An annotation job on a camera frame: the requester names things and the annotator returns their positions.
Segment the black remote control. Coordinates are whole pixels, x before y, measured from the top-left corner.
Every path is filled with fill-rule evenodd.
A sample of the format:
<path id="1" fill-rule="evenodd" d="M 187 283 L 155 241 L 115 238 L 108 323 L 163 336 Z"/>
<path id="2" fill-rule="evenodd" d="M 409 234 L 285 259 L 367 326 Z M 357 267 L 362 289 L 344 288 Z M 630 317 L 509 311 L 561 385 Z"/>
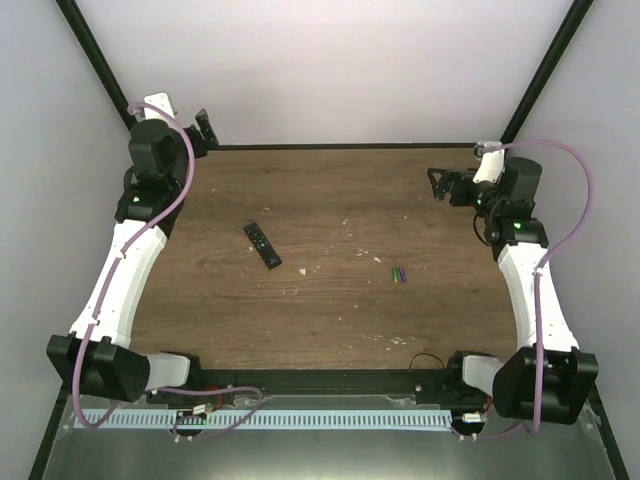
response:
<path id="1" fill-rule="evenodd" d="M 276 253 L 271 242 L 267 239 L 257 223 L 250 223 L 246 225 L 243 230 L 269 270 L 277 268 L 282 264 L 280 256 Z"/>

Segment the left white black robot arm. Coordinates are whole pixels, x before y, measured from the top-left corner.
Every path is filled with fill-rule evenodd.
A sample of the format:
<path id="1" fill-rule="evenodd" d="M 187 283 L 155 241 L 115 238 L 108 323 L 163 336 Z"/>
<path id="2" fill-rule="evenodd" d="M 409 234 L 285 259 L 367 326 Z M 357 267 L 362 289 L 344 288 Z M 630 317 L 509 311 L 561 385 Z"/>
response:
<path id="1" fill-rule="evenodd" d="M 168 387 L 181 403 L 196 402 L 203 377 L 187 354 L 131 350 L 135 313 L 151 269 L 166 246 L 190 189 L 196 159 L 218 144 L 206 110 L 181 130 L 174 118 L 147 106 L 130 130 L 131 167 L 117 202 L 109 252 L 91 296 L 47 356 L 74 397 L 133 402 Z"/>

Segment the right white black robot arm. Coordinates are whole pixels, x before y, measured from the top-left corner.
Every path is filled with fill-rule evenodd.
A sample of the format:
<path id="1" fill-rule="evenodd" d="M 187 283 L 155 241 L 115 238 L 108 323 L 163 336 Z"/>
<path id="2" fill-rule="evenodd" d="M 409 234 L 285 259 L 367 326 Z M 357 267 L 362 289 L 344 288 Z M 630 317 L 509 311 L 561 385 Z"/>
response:
<path id="1" fill-rule="evenodd" d="M 484 155 L 477 169 L 427 171 L 435 199 L 471 207 L 474 218 L 484 221 L 479 237 L 505 280 L 517 333 L 516 351 L 505 362 L 488 354 L 455 353 L 444 389 L 458 403 L 481 391 L 504 418 L 571 425 L 599 366 L 593 354 L 580 349 L 556 294 L 546 230 L 533 216 L 541 175 L 537 162 L 499 153 Z"/>

